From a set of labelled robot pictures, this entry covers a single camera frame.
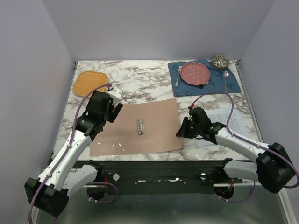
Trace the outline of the pink folder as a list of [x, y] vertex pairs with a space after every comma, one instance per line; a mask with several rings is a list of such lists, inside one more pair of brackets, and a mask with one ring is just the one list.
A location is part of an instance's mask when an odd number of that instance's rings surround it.
[[162, 153], [182, 148], [175, 98], [124, 104], [90, 145], [90, 156]]

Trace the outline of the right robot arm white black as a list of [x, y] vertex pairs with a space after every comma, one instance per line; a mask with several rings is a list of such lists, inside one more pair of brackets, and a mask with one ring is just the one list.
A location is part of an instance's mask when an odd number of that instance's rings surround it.
[[267, 145], [238, 135], [228, 130], [225, 124], [213, 123], [200, 107], [189, 109], [189, 116], [184, 117], [176, 136], [187, 139], [200, 136], [249, 159], [249, 162], [225, 159], [215, 171], [215, 178], [221, 183], [241, 178], [258, 182], [269, 192], [278, 193], [298, 174], [282, 145]]

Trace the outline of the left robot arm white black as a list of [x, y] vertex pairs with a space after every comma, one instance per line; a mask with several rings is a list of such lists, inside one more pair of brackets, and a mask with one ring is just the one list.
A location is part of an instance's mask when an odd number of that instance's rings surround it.
[[99, 184], [103, 172], [91, 165], [85, 165], [82, 175], [76, 181], [66, 181], [82, 152], [91, 144], [96, 135], [103, 131], [107, 122], [113, 123], [122, 109], [120, 103], [122, 90], [112, 88], [107, 92], [91, 93], [85, 111], [75, 115], [74, 124], [65, 144], [36, 178], [29, 178], [24, 185], [28, 202], [53, 217], [58, 217], [65, 209], [71, 194], [85, 184]]

